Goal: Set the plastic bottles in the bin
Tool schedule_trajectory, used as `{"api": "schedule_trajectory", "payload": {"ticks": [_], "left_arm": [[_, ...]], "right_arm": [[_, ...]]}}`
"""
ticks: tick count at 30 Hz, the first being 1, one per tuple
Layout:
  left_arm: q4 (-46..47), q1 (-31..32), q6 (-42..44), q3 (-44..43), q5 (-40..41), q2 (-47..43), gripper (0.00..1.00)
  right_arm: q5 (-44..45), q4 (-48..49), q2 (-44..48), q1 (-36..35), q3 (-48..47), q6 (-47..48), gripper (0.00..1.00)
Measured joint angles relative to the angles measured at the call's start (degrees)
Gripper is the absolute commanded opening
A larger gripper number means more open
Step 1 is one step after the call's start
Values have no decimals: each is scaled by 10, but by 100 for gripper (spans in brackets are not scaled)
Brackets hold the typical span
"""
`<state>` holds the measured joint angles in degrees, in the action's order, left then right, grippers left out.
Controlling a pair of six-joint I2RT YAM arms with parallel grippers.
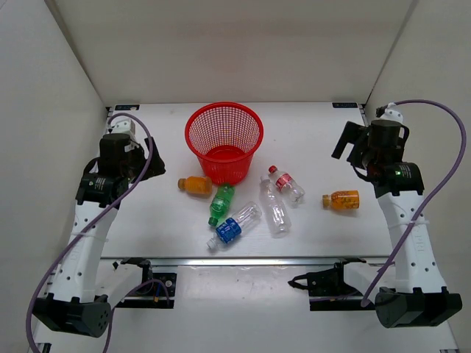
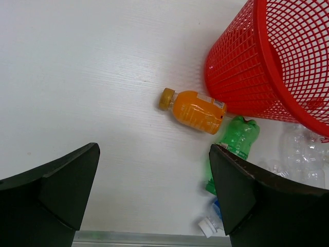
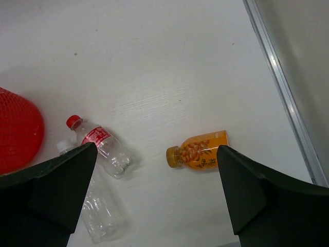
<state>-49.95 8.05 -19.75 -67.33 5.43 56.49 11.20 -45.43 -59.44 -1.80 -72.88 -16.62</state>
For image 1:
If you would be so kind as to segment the clear unlabelled plastic bottle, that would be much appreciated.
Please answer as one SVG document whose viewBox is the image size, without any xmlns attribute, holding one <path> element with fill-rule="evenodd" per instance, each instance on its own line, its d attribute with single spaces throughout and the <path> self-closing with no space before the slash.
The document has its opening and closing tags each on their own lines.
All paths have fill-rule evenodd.
<svg viewBox="0 0 471 353">
<path fill-rule="evenodd" d="M 259 198 L 271 234 L 275 238 L 285 236 L 291 228 L 291 219 L 283 200 L 277 196 L 274 185 L 267 176 L 261 177 Z"/>
</svg>

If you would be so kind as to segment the green plastic bottle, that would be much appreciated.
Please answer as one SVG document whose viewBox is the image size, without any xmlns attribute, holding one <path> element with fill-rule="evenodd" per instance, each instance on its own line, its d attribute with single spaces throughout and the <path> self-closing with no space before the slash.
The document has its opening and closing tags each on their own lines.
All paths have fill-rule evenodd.
<svg viewBox="0 0 471 353">
<path fill-rule="evenodd" d="M 210 203 L 210 218 L 208 224 L 216 227 L 220 220 L 226 216 L 230 209 L 231 201 L 235 194 L 235 188 L 229 184 L 220 185 Z"/>
</svg>

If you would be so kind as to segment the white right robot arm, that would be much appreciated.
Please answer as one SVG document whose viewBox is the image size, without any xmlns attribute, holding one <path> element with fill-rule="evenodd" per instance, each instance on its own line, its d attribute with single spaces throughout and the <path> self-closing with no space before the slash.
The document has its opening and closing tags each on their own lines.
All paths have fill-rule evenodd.
<svg viewBox="0 0 471 353">
<path fill-rule="evenodd" d="M 348 121 L 332 153 L 347 160 L 357 176 L 372 184 L 386 219 L 392 253 L 382 268 L 350 263 L 330 276 L 331 287 L 363 294 L 386 328 L 437 327 L 462 309 L 438 269 L 424 216 L 424 184 L 419 167 L 403 161 L 409 130 L 400 122 L 374 120 L 369 126 Z"/>
</svg>

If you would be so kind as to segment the clear bottle red label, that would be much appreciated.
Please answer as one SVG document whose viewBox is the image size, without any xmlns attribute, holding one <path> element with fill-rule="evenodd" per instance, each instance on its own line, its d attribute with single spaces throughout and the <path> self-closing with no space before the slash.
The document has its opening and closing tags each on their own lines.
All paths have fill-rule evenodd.
<svg viewBox="0 0 471 353">
<path fill-rule="evenodd" d="M 305 191 L 288 172 L 279 170 L 275 165 L 271 165 L 268 172 L 269 178 L 275 187 L 288 198 L 292 204 L 301 202 Z"/>
</svg>

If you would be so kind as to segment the orange juice bottle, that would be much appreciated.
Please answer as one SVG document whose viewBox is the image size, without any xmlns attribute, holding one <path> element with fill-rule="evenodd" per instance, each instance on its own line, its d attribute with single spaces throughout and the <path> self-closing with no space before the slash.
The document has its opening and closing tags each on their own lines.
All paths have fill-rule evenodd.
<svg viewBox="0 0 471 353">
<path fill-rule="evenodd" d="M 190 176 L 179 179 L 177 186 L 180 190 L 194 195 L 210 195 L 212 193 L 212 180 L 209 177 Z"/>
<path fill-rule="evenodd" d="M 340 190 L 322 196 L 322 206 L 333 210 L 356 210 L 360 207 L 357 190 Z"/>
</svg>

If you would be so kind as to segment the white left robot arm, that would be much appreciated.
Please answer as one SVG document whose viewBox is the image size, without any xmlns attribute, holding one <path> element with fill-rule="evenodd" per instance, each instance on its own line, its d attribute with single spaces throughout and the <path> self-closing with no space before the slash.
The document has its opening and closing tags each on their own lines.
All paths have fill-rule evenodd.
<svg viewBox="0 0 471 353">
<path fill-rule="evenodd" d="M 141 181 L 165 172 L 153 137 L 140 145 L 130 132 L 110 132 L 99 156 L 85 167 L 76 194 L 75 219 L 67 247 L 46 272 L 29 303 L 26 320 L 37 318 L 55 332 L 101 337 L 118 303 L 153 289 L 151 263 L 128 257 L 97 282 L 107 234 L 123 198 Z"/>
</svg>

